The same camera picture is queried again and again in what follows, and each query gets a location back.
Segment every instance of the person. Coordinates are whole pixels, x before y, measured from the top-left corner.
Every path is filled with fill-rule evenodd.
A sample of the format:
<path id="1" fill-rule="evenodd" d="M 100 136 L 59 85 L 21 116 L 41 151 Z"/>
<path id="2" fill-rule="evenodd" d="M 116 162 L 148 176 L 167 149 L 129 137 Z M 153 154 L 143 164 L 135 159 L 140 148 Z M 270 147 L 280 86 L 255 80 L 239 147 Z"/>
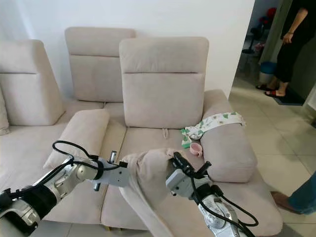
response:
<path id="1" fill-rule="evenodd" d="M 256 86 L 265 90 L 270 97 L 284 97 L 292 79 L 294 63 L 303 48 L 316 31 L 316 0 L 293 0 L 283 26 L 283 45 L 277 56 L 276 70 L 272 81 Z"/>
<path id="2" fill-rule="evenodd" d="M 276 204 L 296 214 L 312 214 L 316 211 L 316 172 L 290 197 L 271 192 Z"/>

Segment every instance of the hand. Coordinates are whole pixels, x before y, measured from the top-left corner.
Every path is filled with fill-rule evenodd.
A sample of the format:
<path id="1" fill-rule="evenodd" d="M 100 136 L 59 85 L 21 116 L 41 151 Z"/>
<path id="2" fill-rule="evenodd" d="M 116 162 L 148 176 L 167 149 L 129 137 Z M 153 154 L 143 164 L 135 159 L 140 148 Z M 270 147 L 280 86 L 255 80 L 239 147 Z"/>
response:
<path id="1" fill-rule="evenodd" d="M 283 44 L 292 43 L 293 34 L 292 33 L 286 33 L 283 37 Z"/>

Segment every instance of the black shirt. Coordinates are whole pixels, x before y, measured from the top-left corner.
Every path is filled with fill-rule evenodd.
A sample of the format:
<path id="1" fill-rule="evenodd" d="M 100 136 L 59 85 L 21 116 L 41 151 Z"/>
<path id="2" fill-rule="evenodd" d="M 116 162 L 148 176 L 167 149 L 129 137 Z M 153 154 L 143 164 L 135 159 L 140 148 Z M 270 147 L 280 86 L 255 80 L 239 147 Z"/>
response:
<path id="1" fill-rule="evenodd" d="M 307 39 L 314 37 L 316 31 L 316 0 L 293 0 L 283 26 L 282 38 L 291 28 L 300 8 L 305 8 L 308 11 L 308 14 L 303 22 L 298 26 L 294 35 L 295 37 Z"/>

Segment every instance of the beige sofa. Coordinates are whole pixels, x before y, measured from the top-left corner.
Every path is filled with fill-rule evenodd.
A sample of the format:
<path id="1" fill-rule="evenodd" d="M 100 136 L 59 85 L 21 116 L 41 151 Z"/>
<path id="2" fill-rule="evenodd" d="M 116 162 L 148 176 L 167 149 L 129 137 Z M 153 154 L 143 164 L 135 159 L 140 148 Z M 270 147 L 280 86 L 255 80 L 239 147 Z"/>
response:
<path id="1" fill-rule="evenodd" d="M 32 184 L 48 171 L 42 166 L 51 153 L 51 144 L 77 111 L 108 110 L 111 118 L 99 155 L 108 158 L 111 150 L 117 150 L 118 159 L 149 149 L 180 150 L 180 128 L 216 113 L 232 111 L 222 91 L 204 93 L 208 53 L 204 38 L 127 39 L 135 37 L 133 30 L 83 27 L 69 28 L 65 36 L 76 99 L 64 103 L 40 41 L 20 42 L 18 47 L 25 50 L 11 49 L 6 60 L 0 57 L 0 85 L 11 130 L 0 137 L 1 190 Z M 17 43 L 7 45 L 14 48 Z M 20 93 L 26 91 L 25 87 L 17 86 L 20 83 L 29 86 L 31 94 L 21 97 Z M 33 95 L 39 97 L 31 100 Z M 32 117 L 41 114 L 42 120 L 36 121 L 41 116 Z M 201 144 L 204 159 L 212 163 L 211 178 L 228 198 L 257 217 L 259 226 L 252 228 L 254 234 L 277 234 L 282 219 L 256 169 L 256 157 L 242 127 L 230 124 L 213 129 L 204 134 Z M 188 150 L 184 152 L 195 168 L 204 163 L 204 159 Z M 184 208 L 179 206 L 183 200 L 177 198 L 180 197 L 161 208 L 163 214 L 173 219 Z M 251 222 L 243 213 L 238 212 L 238 216 Z M 184 228 L 194 229 L 203 222 L 195 207 L 181 218 Z M 95 192 L 87 181 L 78 185 L 45 219 L 147 229 L 118 188 L 103 185 Z"/>

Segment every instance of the small cup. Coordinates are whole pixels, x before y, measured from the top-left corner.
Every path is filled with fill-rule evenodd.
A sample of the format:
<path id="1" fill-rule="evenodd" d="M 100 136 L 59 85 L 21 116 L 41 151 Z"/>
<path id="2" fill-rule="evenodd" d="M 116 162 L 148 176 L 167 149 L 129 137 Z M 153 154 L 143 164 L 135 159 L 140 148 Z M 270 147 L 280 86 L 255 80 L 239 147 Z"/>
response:
<path id="1" fill-rule="evenodd" d="M 203 155 L 203 148 L 199 143 L 191 143 L 190 145 L 190 152 L 198 157 L 201 157 Z"/>

